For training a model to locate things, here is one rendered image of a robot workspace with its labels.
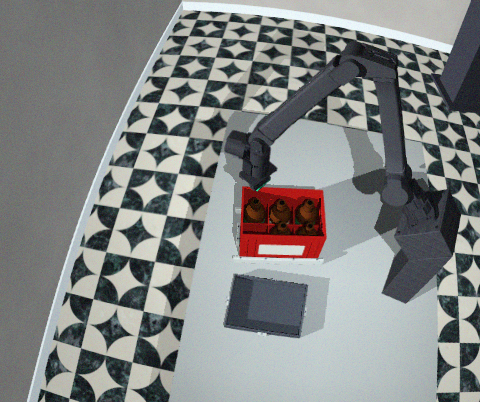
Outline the red crate with dividers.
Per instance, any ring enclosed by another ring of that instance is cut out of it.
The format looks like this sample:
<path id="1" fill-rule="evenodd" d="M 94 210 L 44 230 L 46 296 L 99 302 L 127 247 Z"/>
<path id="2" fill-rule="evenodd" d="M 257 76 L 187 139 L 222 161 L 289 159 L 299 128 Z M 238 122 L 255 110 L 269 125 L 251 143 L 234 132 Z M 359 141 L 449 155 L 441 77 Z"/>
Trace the red crate with dividers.
<path id="1" fill-rule="evenodd" d="M 258 198 L 266 210 L 265 223 L 243 223 L 244 209 L 254 198 Z M 305 225 L 295 225 L 295 215 L 298 207 L 311 199 L 317 209 L 314 224 L 318 236 L 270 235 L 278 224 L 269 224 L 269 212 L 279 200 L 285 200 L 292 210 L 292 224 L 288 225 L 293 235 Z M 267 223 L 268 212 L 268 223 Z M 321 219 L 322 217 L 322 219 Z M 324 230 L 323 230 L 324 229 Z M 326 221 L 322 205 L 311 189 L 269 188 L 262 187 L 258 192 L 250 187 L 242 186 L 240 257 L 266 258 L 317 258 L 320 254 L 326 236 Z"/>

